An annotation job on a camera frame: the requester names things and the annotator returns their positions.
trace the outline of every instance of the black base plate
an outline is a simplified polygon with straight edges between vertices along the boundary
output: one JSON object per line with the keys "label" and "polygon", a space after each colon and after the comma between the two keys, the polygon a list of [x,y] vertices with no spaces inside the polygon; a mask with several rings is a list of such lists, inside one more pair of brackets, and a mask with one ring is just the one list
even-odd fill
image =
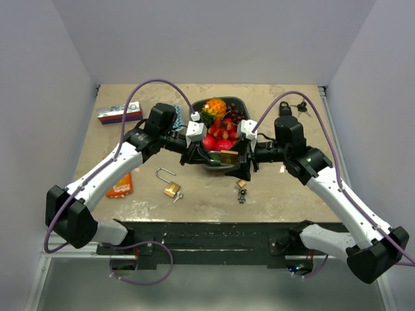
{"label": "black base plate", "polygon": [[[174,264],[260,265],[284,268],[285,255],[306,255],[307,249],[287,253],[279,238],[287,236],[298,223],[172,223],[123,222],[135,231],[135,240],[155,240],[172,252]],[[319,223],[323,228],[347,232],[341,223]],[[168,264],[169,256],[158,246],[141,246],[138,269],[156,269]],[[116,255],[117,251],[99,246],[98,255]],[[133,255],[133,250],[123,252]]]}

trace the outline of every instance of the white wall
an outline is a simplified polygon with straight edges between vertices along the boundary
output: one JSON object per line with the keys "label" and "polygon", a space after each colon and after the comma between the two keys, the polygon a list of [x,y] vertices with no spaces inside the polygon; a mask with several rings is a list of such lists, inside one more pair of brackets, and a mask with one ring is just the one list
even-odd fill
{"label": "white wall", "polygon": [[[411,235],[415,254],[415,2],[378,0],[328,88],[354,190]],[[415,269],[389,273],[400,310],[414,310]]]}
{"label": "white wall", "polygon": [[53,0],[103,83],[327,85],[375,0]]}
{"label": "white wall", "polygon": [[75,169],[93,84],[50,0],[2,1],[0,29],[0,309],[16,311],[39,261],[46,192]]}

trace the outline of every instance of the cable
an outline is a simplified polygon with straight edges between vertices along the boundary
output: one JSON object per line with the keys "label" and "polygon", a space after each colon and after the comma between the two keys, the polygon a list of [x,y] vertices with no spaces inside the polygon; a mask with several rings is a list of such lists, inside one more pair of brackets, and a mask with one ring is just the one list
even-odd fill
{"label": "cable", "polygon": [[314,258],[314,250],[313,249],[309,250],[304,262],[306,262],[309,257],[311,258],[311,261],[313,261],[313,258]]}
{"label": "cable", "polygon": [[167,248],[167,246],[165,246],[164,244],[159,243],[157,241],[145,241],[145,242],[135,243],[133,245],[124,246],[124,247],[119,247],[119,246],[115,246],[115,245],[112,245],[112,244],[105,244],[105,245],[109,246],[112,249],[126,250],[126,249],[130,249],[130,248],[136,248],[140,245],[145,245],[145,244],[147,245],[148,243],[156,244],[156,245],[161,246],[162,248],[164,248],[166,250],[167,254],[169,254],[170,267],[169,267],[169,270],[167,271],[167,273],[162,278],[158,279],[157,281],[151,281],[151,282],[139,282],[139,281],[133,281],[133,280],[125,279],[125,278],[120,277],[120,276],[115,274],[115,272],[112,268],[112,262],[111,261],[110,261],[110,272],[111,272],[110,277],[114,276],[116,279],[118,279],[120,281],[127,282],[127,283],[130,283],[130,284],[133,284],[133,285],[145,285],[145,286],[155,285],[155,284],[161,283],[166,278],[168,278],[171,271],[173,270],[173,255],[172,255],[171,251]]}
{"label": "cable", "polygon": [[412,264],[409,264],[409,263],[400,264],[400,266],[415,266],[415,258],[412,257],[404,249],[402,249],[395,241],[393,241],[392,238],[390,236],[388,236],[388,234],[382,228],[380,228],[380,226],[362,209],[362,207],[350,196],[350,194],[347,192],[347,190],[343,187],[343,182],[342,182],[342,178],[341,178],[341,175],[340,175],[340,164],[338,162],[335,147],[333,146],[333,143],[330,140],[329,134],[326,130],[326,127],[324,126],[324,123],[323,123],[323,120],[322,120],[320,114],[317,111],[316,106],[313,104],[313,102],[311,102],[311,99],[309,99],[309,97],[307,95],[305,95],[305,94],[303,94],[302,92],[299,92],[299,91],[288,91],[288,92],[282,93],[280,96],[278,96],[271,103],[271,105],[269,105],[267,110],[265,110],[264,114],[261,116],[261,118],[259,119],[258,123],[255,125],[255,127],[252,131],[255,132],[258,129],[259,125],[264,121],[265,117],[268,115],[268,113],[271,111],[271,109],[274,107],[274,105],[281,98],[283,98],[287,95],[291,95],[291,94],[296,94],[296,95],[299,95],[299,96],[303,97],[308,102],[308,104],[312,107],[314,113],[316,114],[318,122],[320,123],[320,126],[323,130],[324,137],[326,138],[326,141],[329,144],[331,154],[333,155],[333,159],[334,159],[334,162],[335,162],[335,171],[336,171],[337,183],[338,183],[339,189],[342,190],[342,193],[344,194],[344,196],[347,197],[349,202],[365,217],[365,219],[367,219],[368,222],[370,222],[370,224],[372,224],[375,228],[377,228],[377,230],[379,230],[380,234],[385,239],[387,239],[388,242],[390,242],[403,256],[405,256],[412,263]]}
{"label": "cable", "polygon": [[139,128],[141,125],[143,125],[143,123],[145,123],[147,121],[147,119],[142,119],[140,121],[137,122],[136,126],[134,126],[135,128]]}
{"label": "cable", "polygon": [[411,262],[398,262],[395,266],[406,266],[406,267],[413,267],[414,264]]}
{"label": "cable", "polygon": [[62,215],[62,213],[64,212],[64,210],[66,209],[66,207],[69,205],[69,202],[72,201],[75,196],[96,176],[99,174],[99,172],[101,172],[102,170],[104,170],[109,164],[111,164],[115,159],[117,159],[119,152],[121,150],[121,147],[123,145],[123,141],[124,141],[124,134],[125,134],[125,122],[126,122],[126,113],[127,113],[127,109],[128,109],[128,105],[130,103],[130,101],[132,100],[132,97],[134,96],[134,94],[143,86],[145,86],[146,84],[152,83],[152,82],[163,82],[166,84],[169,84],[170,86],[172,86],[175,90],[177,90],[177,92],[179,92],[179,94],[181,94],[181,96],[184,98],[184,100],[186,101],[187,105],[189,106],[189,109],[192,111],[192,113],[195,112],[195,109],[193,108],[193,106],[191,105],[191,103],[189,102],[189,99],[186,97],[186,95],[184,95],[183,91],[176,86],[175,84],[173,84],[172,82],[165,80],[165,79],[152,79],[152,80],[147,80],[144,81],[143,83],[139,84],[136,88],[134,88],[131,92],[131,94],[128,96],[127,100],[126,100],[126,104],[124,107],[124,112],[123,112],[123,118],[122,118],[122,122],[121,122],[121,137],[120,137],[120,141],[119,141],[119,145],[117,148],[117,151],[115,152],[115,155],[113,158],[109,159],[107,162],[103,163],[99,168],[97,168],[94,172],[91,173],[91,175],[89,175],[80,185],[79,187],[77,187],[75,189],[75,191],[68,197],[68,199],[62,204],[62,206],[59,208],[58,212],[55,214],[54,218],[52,219],[51,223],[49,224],[49,227],[47,228],[46,231],[46,235],[45,235],[45,240],[43,241],[43,248],[45,250],[46,253],[50,254],[50,253],[54,253],[62,248],[64,248],[65,246],[69,245],[68,242],[63,243],[61,245],[59,245],[57,248],[54,249],[49,249],[49,239],[51,237],[51,234],[53,232],[53,228],[55,227],[60,215]]}
{"label": "cable", "polygon": [[266,140],[269,140],[269,141],[276,141],[274,138],[271,138],[271,137],[269,137],[269,136],[266,136],[264,133],[258,133],[258,135],[261,135],[261,136],[263,136]]}
{"label": "cable", "polygon": [[324,258],[324,260],[323,260],[323,262],[322,262],[322,264],[321,265],[319,265],[319,267],[317,268],[317,269],[315,269],[314,271],[312,271],[312,272],[310,272],[310,273],[308,273],[308,274],[305,274],[305,275],[298,275],[298,274],[295,274],[294,272],[291,272],[291,275],[293,275],[293,276],[295,276],[295,277],[300,277],[300,278],[302,278],[302,279],[306,279],[306,278],[308,278],[308,277],[312,277],[313,275],[316,275],[318,272],[320,272],[321,271],[321,269],[323,269],[324,268],[324,266],[326,265],[326,263],[327,263],[327,260],[329,259],[329,255],[326,255],[326,257]]}

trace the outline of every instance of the padlock shackle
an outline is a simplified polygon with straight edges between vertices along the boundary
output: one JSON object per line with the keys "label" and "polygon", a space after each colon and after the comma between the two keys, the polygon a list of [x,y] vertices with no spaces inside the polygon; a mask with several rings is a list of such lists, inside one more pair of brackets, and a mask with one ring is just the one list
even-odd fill
{"label": "padlock shackle", "polygon": [[166,168],[164,168],[164,167],[159,167],[159,168],[156,170],[156,176],[157,176],[157,177],[159,177],[161,180],[164,180],[166,183],[170,183],[170,181],[169,181],[169,180],[167,180],[167,179],[165,179],[165,178],[163,178],[163,177],[161,177],[161,176],[158,174],[158,172],[159,172],[159,171],[161,171],[161,170],[165,170],[166,172],[168,172],[168,173],[172,174],[173,176],[175,176],[175,175],[176,175],[175,173],[171,172],[170,170],[167,170],[167,169],[166,169]]}

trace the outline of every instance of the strawberry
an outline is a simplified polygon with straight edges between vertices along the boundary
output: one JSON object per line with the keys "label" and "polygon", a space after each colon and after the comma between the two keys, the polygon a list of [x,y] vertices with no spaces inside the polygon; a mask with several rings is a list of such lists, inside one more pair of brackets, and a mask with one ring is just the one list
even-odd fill
{"label": "strawberry", "polygon": [[222,139],[228,139],[229,138],[229,133],[227,130],[222,130]]}
{"label": "strawberry", "polygon": [[216,126],[217,128],[220,128],[222,125],[222,120],[217,119],[215,120],[215,122],[213,123],[213,126]]}
{"label": "strawberry", "polygon": [[238,139],[238,133],[234,130],[232,132],[229,132],[229,139],[231,139],[232,141]]}
{"label": "strawberry", "polygon": [[233,125],[232,122],[225,123],[225,130],[228,132],[234,132],[235,131],[235,125]]}
{"label": "strawberry", "polygon": [[216,140],[222,139],[222,132],[223,130],[221,128],[216,128],[216,131],[213,132],[214,138],[216,138]]}
{"label": "strawberry", "polygon": [[211,126],[211,127],[207,130],[207,133],[208,133],[208,134],[210,134],[210,135],[213,135],[213,134],[216,132],[216,130],[217,130],[217,127],[216,127],[216,126]]}

